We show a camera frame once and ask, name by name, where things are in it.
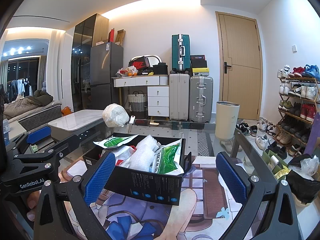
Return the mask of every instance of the blue butterfly illustration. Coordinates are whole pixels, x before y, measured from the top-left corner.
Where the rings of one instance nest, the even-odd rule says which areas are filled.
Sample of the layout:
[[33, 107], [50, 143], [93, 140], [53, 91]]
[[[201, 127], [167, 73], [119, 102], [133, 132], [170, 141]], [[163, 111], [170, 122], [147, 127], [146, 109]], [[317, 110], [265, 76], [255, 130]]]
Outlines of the blue butterfly illustration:
[[219, 217], [221, 217], [221, 218], [225, 218], [225, 219], [229, 219], [229, 212], [230, 212], [230, 209], [229, 208], [224, 208], [224, 207], [222, 207], [221, 208], [221, 211], [219, 211], [218, 213], [217, 213], [217, 215], [216, 215], [216, 218], [219, 218]]

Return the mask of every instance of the tall cabinet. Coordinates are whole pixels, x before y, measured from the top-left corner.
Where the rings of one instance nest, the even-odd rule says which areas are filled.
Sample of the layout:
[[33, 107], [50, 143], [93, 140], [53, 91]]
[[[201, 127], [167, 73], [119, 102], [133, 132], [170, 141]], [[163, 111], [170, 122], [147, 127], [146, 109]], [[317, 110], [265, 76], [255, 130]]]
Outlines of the tall cabinet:
[[90, 57], [91, 47], [108, 39], [109, 19], [92, 15], [75, 27], [71, 52], [71, 91], [75, 112], [92, 109]]

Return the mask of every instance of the open black cardboard box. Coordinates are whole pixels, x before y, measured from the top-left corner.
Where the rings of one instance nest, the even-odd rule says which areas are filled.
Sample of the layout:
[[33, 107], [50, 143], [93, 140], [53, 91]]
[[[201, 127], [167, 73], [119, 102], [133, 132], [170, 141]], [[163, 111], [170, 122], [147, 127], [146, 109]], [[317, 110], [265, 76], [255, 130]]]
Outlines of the open black cardboard box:
[[[113, 133], [112, 135], [117, 137], [128, 137], [134, 134]], [[136, 146], [138, 142], [145, 137], [146, 135], [138, 135], [125, 145]], [[161, 145], [167, 145], [178, 140], [178, 138], [168, 137], [154, 138], [160, 142]], [[182, 139], [180, 166], [186, 173], [191, 168], [191, 153], [184, 159], [185, 143], [186, 139]], [[101, 154], [102, 150], [101, 147], [95, 146], [83, 155], [87, 169], [95, 168], [95, 164], [99, 160], [99, 154]], [[179, 205], [181, 184], [184, 174], [177, 176], [165, 175], [116, 166], [104, 188], [136, 199], [168, 205]]]

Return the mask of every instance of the refrigerator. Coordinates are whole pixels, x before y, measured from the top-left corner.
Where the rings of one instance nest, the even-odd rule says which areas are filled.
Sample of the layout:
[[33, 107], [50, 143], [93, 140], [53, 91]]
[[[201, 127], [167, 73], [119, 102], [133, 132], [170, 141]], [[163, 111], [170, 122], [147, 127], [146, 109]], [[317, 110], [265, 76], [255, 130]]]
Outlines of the refrigerator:
[[123, 67], [123, 47], [107, 42], [91, 48], [90, 84], [92, 109], [104, 110], [106, 106], [119, 104], [118, 88], [112, 77]]

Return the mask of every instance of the door frame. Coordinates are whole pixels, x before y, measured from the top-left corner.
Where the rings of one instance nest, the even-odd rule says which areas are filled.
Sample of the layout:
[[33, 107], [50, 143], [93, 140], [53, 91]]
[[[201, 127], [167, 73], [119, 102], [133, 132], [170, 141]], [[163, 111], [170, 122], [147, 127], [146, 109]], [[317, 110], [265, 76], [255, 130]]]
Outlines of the door frame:
[[222, 91], [223, 91], [223, 51], [222, 51], [222, 34], [221, 34], [221, 25], [220, 25], [219, 15], [233, 16], [233, 17], [238, 17], [238, 18], [249, 20], [249, 21], [253, 21], [257, 27], [257, 35], [258, 35], [258, 41], [259, 41], [259, 46], [260, 46], [260, 93], [259, 93], [260, 95], [259, 95], [259, 108], [258, 108], [258, 114], [257, 114], [256, 120], [259, 120], [260, 111], [261, 111], [261, 101], [262, 101], [263, 63], [262, 63], [262, 47], [261, 47], [261, 40], [260, 40], [260, 33], [259, 33], [257, 19], [252, 19], [252, 18], [248, 18], [245, 16], [241, 16], [241, 15], [216, 11], [217, 26], [218, 26], [218, 38], [219, 38], [219, 58], [220, 58], [219, 101], [222, 100]]

